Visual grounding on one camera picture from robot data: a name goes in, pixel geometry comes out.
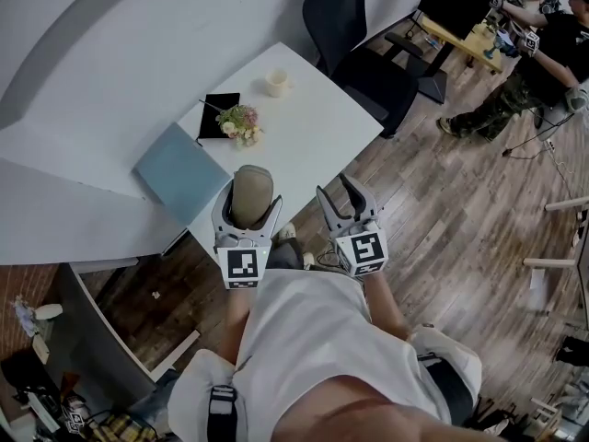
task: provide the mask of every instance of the wooden floor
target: wooden floor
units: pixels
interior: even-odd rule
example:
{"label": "wooden floor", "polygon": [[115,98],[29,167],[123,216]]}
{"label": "wooden floor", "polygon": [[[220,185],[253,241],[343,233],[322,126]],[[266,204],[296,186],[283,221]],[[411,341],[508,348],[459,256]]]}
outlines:
{"label": "wooden floor", "polygon": [[[429,48],[426,58],[432,59],[435,51],[422,35],[415,40]],[[378,40],[371,47],[383,52],[388,43]],[[529,309],[531,272],[522,265],[526,256],[567,257],[576,225],[573,213],[542,210],[546,202],[567,198],[550,156],[514,160],[501,155],[535,134],[531,113],[515,117],[491,144],[476,135],[458,140],[438,131],[436,118],[471,111],[511,71],[492,76],[480,64],[467,68],[465,61],[454,51],[444,65],[449,74],[444,106],[418,96],[398,135],[375,139],[345,171],[364,182],[383,208],[387,279],[410,321],[432,322],[478,352],[484,365],[482,393],[522,408],[532,396],[547,401],[572,377],[571,366],[551,361],[562,336],[588,337]],[[556,159],[566,163],[562,172],[572,195],[589,192],[589,135],[572,121],[553,140]],[[532,156],[541,148],[531,142],[514,155]],[[336,181],[328,191],[344,204]],[[329,246],[316,201],[294,222],[306,250],[318,254]],[[574,312],[576,278],[556,272],[549,283],[553,294],[547,308]],[[193,329],[202,337],[180,367],[198,348],[214,349],[224,302],[220,273],[192,238],[170,257],[141,260],[99,297],[109,320],[149,368]]]}

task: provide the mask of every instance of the light blue folder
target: light blue folder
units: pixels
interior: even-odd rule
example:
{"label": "light blue folder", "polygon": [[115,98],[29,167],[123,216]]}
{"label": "light blue folder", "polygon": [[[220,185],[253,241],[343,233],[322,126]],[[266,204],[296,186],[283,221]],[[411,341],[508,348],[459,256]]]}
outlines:
{"label": "light blue folder", "polygon": [[230,179],[176,123],[149,147],[135,171],[183,226],[188,226]]}

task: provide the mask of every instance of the black office chair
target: black office chair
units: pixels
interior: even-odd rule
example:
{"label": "black office chair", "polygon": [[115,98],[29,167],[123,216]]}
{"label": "black office chair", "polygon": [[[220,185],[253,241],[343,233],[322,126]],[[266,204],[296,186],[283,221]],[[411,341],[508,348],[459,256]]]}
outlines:
{"label": "black office chair", "polygon": [[394,45],[385,56],[354,49],[366,37],[364,0],[305,0],[303,19],[321,55],[318,68],[384,126],[382,137],[392,137],[419,88],[392,58],[401,51],[421,58],[422,50],[394,33],[386,35]]}

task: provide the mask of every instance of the camouflage pants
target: camouflage pants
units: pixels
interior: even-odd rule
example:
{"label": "camouflage pants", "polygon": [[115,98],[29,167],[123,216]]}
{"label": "camouflage pants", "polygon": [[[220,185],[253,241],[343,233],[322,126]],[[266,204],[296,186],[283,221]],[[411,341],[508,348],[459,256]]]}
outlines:
{"label": "camouflage pants", "polygon": [[492,141],[505,129],[512,116],[541,104],[522,76],[513,72],[476,110],[452,118],[450,127],[460,137],[476,131]]}

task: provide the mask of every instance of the black strap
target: black strap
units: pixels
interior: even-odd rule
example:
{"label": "black strap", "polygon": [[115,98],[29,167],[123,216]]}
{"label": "black strap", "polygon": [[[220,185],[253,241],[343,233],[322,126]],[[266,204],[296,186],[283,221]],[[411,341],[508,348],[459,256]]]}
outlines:
{"label": "black strap", "polygon": [[227,385],[218,385],[211,390],[209,421],[206,435],[209,442],[236,442],[237,392]]}
{"label": "black strap", "polygon": [[453,366],[434,353],[419,356],[417,359],[425,366],[444,396],[450,410],[452,425],[463,425],[472,414],[475,405],[464,380]]}

